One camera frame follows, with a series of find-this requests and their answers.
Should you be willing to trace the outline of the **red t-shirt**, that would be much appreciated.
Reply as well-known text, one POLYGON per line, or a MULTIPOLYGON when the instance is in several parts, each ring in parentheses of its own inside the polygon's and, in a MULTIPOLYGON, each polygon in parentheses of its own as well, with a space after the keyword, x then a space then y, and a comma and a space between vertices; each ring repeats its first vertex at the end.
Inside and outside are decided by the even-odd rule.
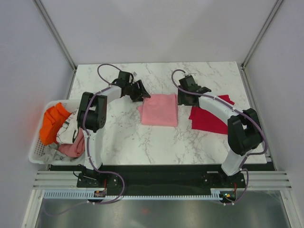
POLYGON ((219 118, 207 110, 193 106, 189 115, 192 129, 211 133, 228 134, 228 127, 219 118))

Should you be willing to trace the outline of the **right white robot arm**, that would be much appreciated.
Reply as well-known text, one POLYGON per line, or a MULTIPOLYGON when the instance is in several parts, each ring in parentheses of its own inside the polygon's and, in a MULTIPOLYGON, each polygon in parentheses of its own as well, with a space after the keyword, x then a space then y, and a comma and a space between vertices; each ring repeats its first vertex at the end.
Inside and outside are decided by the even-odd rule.
POLYGON ((216 116, 228 127, 228 145, 226 159, 218 171, 218 183, 230 186, 238 178, 247 158, 253 154, 266 137, 254 109, 241 110, 211 93, 206 87, 199 86, 192 75, 179 80, 178 97, 182 105, 194 105, 216 116))

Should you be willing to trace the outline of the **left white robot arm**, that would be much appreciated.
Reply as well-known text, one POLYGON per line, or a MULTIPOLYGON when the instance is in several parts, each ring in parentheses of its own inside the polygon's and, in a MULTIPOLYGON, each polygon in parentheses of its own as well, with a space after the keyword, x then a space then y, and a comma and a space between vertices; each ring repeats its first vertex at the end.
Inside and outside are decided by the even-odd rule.
POLYGON ((130 72, 120 71, 118 78, 106 88, 96 93, 84 92, 80 101, 77 123, 83 130, 85 139, 85 161, 78 175, 78 188, 101 188, 112 172, 102 171, 104 126, 107 117, 107 105, 123 96, 129 96, 132 102, 142 102, 151 96, 144 88, 142 80, 135 81, 130 72))

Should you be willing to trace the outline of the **white plastic laundry basket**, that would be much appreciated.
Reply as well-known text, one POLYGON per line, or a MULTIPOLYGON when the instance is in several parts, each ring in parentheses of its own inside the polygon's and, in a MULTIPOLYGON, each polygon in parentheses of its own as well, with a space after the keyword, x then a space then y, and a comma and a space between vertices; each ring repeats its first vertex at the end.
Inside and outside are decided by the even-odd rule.
MULTIPOLYGON (((42 115, 40 117, 38 126, 36 128, 35 137, 33 139, 31 148, 29 150, 28 159, 31 163, 44 164, 44 162, 42 161, 42 159, 40 157, 45 154, 44 153, 45 146, 42 144, 42 142, 40 140, 39 131, 40 131, 40 128, 42 127, 45 111, 48 108, 55 106, 57 103, 61 103, 67 111, 72 112, 79 107, 80 99, 55 100, 55 101, 51 101, 45 105, 42 115)), ((54 165, 54 166, 76 166, 78 164, 83 165, 84 161, 85 161, 85 154, 83 153, 79 158, 52 161, 50 164, 54 165)))

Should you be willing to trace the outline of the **white printed t-shirt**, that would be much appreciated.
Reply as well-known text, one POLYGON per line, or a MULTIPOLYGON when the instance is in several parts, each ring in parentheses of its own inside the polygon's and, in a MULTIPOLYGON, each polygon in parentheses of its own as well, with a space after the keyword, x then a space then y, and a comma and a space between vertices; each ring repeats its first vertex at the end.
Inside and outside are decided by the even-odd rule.
POLYGON ((83 130, 78 127, 77 116, 78 110, 76 109, 63 123, 56 135, 56 141, 58 144, 73 144, 76 141, 81 140, 83 136, 83 130))

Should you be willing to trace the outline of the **dusty rose t-shirt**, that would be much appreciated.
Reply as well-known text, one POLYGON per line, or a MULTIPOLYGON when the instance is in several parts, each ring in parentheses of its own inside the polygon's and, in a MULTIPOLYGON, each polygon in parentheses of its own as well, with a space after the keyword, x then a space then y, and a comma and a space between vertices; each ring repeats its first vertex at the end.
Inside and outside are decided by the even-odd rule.
POLYGON ((85 151, 85 138, 83 129, 79 128, 78 135, 72 144, 62 144, 58 151, 70 158, 78 158, 85 151))

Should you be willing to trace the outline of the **aluminium frame post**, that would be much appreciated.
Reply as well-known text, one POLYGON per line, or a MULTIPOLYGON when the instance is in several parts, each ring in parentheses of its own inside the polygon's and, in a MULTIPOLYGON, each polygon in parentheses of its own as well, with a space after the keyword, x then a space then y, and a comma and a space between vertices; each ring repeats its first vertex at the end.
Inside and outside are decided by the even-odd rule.
POLYGON ((274 21, 276 15, 278 14, 279 10, 281 9, 284 0, 276 0, 274 5, 272 6, 267 18, 265 19, 261 29, 259 30, 254 42, 252 43, 249 51, 247 52, 244 60, 240 64, 241 69, 244 71, 248 63, 250 62, 253 54, 255 53, 256 49, 258 48, 259 44, 261 43, 263 37, 265 36, 266 32, 270 28, 272 22, 274 21))
POLYGON ((44 6, 43 2, 41 0, 33 0, 33 3, 35 4, 35 6, 37 7, 39 13, 41 14, 45 24, 47 25, 50 33, 52 34, 53 38, 55 39, 55 42, 57 43, 57 45, 59 46, 62 54, 64 55, 66 61, 68 62, 68 64, 70 65, 70 67, 72 68, 73 72, 76 72, 76 64, 74 63, 68 49, 66 48, 66 45, 64 44, 55 24, 53 23, 46 7, 44 6))

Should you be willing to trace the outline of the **orange t-shirt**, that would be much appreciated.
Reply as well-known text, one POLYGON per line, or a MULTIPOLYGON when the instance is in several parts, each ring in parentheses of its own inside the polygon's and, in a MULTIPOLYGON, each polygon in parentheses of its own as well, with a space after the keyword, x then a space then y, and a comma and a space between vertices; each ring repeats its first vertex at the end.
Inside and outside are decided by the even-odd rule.
POLYGON ((61 102, 45 111, 39 130, 40 140, 44 146, 57 143, 57 132, 70 115, 71 113, 65 109, 61 102))

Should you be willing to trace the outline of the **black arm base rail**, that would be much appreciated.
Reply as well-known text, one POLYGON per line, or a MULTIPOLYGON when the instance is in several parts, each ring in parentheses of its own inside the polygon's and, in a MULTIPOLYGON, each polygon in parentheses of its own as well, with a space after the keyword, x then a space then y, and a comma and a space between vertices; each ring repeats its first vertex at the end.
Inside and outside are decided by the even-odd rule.
POLYGON ((211 189, 244 188, 246 177, 241 172, 228 185, 219 179, 220 165, 105 165, 112 172, 103 187, 110 195, 196 195, 211 189))

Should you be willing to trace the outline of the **right aluminium frame post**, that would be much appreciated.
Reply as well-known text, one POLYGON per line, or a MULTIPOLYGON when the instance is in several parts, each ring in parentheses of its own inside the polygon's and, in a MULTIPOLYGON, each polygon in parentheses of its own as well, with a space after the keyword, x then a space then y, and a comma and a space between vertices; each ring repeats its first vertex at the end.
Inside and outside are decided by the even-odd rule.
POLYGON ((261 43, 263 37, 265 36, 266 32, 270 28, 272 22, 274 21, 276 15, 278 14, 279 10, 281 9, 284 0, 276 0, 274 5, 272 6, 267 18, 265 19, 261 29, 259 30, 254 42, 252 43, 249 51, 247 52, 244 60, 240 64, 241 69, 244 71, 248 63, 250 62, 253 54, 255 53, 256 49, 258 48, 259 44, 261 43))

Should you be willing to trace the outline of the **light pink t-shirt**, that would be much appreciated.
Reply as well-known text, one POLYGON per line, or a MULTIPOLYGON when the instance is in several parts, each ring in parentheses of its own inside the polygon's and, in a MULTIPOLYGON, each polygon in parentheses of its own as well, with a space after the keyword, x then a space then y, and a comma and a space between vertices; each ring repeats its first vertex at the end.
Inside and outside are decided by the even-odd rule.
POLYGON ((141 124, 148 126, 178 126, 178 105, 176 94, 153 94, 137 107, 141 124))

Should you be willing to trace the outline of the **left aluminium frame post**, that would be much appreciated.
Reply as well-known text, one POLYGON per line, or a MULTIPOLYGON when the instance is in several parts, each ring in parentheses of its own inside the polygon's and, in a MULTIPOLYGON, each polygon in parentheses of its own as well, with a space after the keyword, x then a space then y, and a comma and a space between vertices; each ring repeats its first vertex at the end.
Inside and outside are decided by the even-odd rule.
POLYGON ((74 63, 68 49, 66 48, 66 45, 64 44, 55 24, 53 23, 46 7, 44 6, 43 2, 41 0, 33 0, 33 3, 35 4, 35 6, 37 7, 39 13, 41 14, 45 24, 47 25, 50 33, 52 34, 53 38, 55 39, 55 42, 57 43, 57 45, 59 46, 62 54, 64 55, 66 61, 68 62, 68 64, 70 65, 70 67, 72 68, 73 72, 76 72, 76 64, 74 63))

